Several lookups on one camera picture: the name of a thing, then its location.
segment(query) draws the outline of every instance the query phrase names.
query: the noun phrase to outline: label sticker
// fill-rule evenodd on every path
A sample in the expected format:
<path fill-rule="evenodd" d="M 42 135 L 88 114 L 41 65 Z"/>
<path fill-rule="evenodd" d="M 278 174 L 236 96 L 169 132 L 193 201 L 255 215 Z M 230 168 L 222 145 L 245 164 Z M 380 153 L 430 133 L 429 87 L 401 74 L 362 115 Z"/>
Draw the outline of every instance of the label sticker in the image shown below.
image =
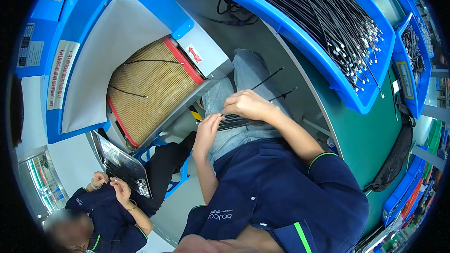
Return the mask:
<path fill-rule="evenodd" d="M 397 62 L 397 69 L 401 76 L 401 86 L 406 99 L 414 100 L 413 81 L 409 75 L 408 65 L 406 62 Z"/>
<path fill-rule="evenodd" d="M 200 53 L 197 51 L 197 49 L 195 49 L 194 45 L 189 44 L 188 47 L 186 47 L 184 49 L 184 51 L 186 53 L 188 53 L 189 58 L 191 58 L 191 60 L 196 64 L 196 65 L 200 65 L 201 63 L 203 63 L 203 59 L 200 56 Z"/>
<path fill-rule="evenodd" d="M 19 56 L 17 57 L 17 65 L 18 68 L 26 67 L 28 52 L 30 50 L 30 42 L 31 37 L 33 36 L 35 24 L 27 24 L 25 27 L 25 31 L 23 32 L 22 41 L 20 42 L 19 48 Z"/>
<path fill-rule="evenodd" d="M 80 43 L 60 40 L 50 71 L 47 92 L 47 110 L 63 108 L 63 98 L 66 91 L 67 78 L 73 65 Z"/>
<path fill-rule="evenodd" d="M 28 58 L 26 59 L 26 66 L 39 66 L 41 64 L 42 49 L 44 48 L 43 41 L 31 41 L 30 50 L 28 51 Z"/>

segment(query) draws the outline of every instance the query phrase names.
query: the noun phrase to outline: warning label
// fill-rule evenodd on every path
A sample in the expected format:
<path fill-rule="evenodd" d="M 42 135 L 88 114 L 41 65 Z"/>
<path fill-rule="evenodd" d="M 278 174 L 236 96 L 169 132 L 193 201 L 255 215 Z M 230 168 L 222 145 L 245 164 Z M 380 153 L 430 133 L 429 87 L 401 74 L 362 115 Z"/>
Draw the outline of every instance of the warning label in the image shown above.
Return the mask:
<path fill-rule="evenodd" d="M 189 44 L 188 47 L 184 49 L 186 53 L 188 53 L 189 58 L 195 63 L 195 65 L 200 65 L 203 62 L 200 53 L 195 49 L 193 44 Z"/>
<path fill-rule="evenodd" d="M 60 40 L 53 59 L 47 92 L 47 110 L 62 109 L 67 79 L 80 43 Z"/>

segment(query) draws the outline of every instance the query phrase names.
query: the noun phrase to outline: woman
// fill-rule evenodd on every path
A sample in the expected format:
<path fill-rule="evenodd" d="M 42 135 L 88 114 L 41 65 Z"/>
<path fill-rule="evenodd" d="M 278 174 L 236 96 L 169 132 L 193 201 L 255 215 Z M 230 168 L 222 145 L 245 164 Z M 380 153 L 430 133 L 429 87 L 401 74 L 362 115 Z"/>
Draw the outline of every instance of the woman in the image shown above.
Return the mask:
<path fill-rule="evenodd" d="M 92 183 L 78 189 L 66 208 L 50 215 L 44 230 L 53 242 L 85 252 L 136 252 L 147 243 L 153 228 L 149 217 L 123 180 L 95 172 Z"/>
<path fill-rule="evenodd" d="M 44 231 L 62 251 L 130 253 L 147 243 L 153 228 L 149 217 L 161 207 L 174 173 L 188 158 L 192 132 L 180 144 L 157 147 L 145 164 L 153 199 L 132 191 L 126 182 L 95 172 L 86 188 L 78 189 L 66 208 L 51 214 Z"/>

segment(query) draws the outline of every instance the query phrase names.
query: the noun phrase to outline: hand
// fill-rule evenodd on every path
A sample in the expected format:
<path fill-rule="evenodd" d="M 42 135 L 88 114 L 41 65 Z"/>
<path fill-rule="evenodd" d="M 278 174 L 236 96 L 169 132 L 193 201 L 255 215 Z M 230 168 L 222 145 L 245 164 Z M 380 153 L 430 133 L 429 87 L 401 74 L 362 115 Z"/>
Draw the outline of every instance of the hand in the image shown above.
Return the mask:
<path fill-rule="evenodd" d="M 211 114 L 200 122 L 194 142 L 192 155 L 195 160 L 205 159 L 209 149 L 216 138 L 217 129 L 221 120 L 225 119 L 221 114 Z"/>
<path fill-rule="evenodd" d="M 114 187 L 116 191 L 116 198 L 120 202 L 122 206 L 128 204 L 128 200 L 130 199 L 131 189 L 127 183 L 125 183 L 122 179 L 111 177 L 111 185 Z"/>
<path fill-rule="evenodd" d="M 94 181 L 92 182 L 93 186 L 98 189 L 100 188 L 106 181 L 108 177 L 104 172 L 97 171 L 94 173 Z"/>
<path fill-rule="evenodd" d="M 254 120 L 269 122 L 279 107 L 263 99 L 252 90 L 242 90 L 225 100 L 222 114 L 235 114 Z"/>

